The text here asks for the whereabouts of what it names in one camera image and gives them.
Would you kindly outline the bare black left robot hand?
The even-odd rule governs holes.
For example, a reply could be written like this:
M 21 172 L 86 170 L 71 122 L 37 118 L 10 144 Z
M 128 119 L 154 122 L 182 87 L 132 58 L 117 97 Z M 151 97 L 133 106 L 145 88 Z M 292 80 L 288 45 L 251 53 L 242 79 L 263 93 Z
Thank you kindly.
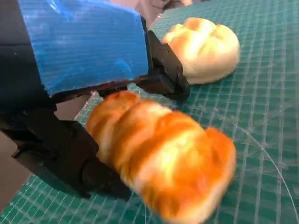
M 13 158 L 52 188 L 130 197 L 83 126 L 55 115 L 58 103 L 129 83 L 173 100 L 190 94 L 181 62 L 135 10 L 105 0 L 1 1 L 0 129 L 17 145 Z

